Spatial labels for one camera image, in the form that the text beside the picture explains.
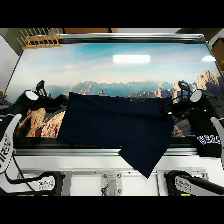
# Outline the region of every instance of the fabric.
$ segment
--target fabric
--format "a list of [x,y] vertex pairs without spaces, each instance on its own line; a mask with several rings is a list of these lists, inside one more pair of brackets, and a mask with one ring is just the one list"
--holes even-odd
[[203,110],[189,111],[188,121],[195,134],[195,146],[198,154],[204,157],[221,157],[221,141],[210,121],[210,116]]
[[122,146],[120,156],[149,177],[167,150],[174,127],[171,116],[160,112],[166,103],[172,103],[172,99],[69,93],[57,141]]

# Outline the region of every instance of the dark blue cloth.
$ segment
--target dark blue cloth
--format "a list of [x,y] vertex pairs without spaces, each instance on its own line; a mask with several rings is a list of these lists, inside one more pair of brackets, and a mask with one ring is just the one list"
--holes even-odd
[[160,111],[171,98],[123,98],[69,93],[57,140],[63,144],[122,146],[119,152],[133,168],[149,177],[167,150],[171,116]]

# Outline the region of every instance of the blue sky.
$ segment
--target blue sky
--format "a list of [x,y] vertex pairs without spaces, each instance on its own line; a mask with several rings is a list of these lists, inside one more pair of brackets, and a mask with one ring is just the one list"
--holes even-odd
[[[150,55],[147,64],[114,64],[115,54]],[[98,83],[161,80],[194,82],[210,70],[217,74],[214,62],[202,62],[210,55],[202,44],[181,43],[93,43],[25,50],[10,88],[33,88],[40,80],[46,85],[74,86],[79,82]]]

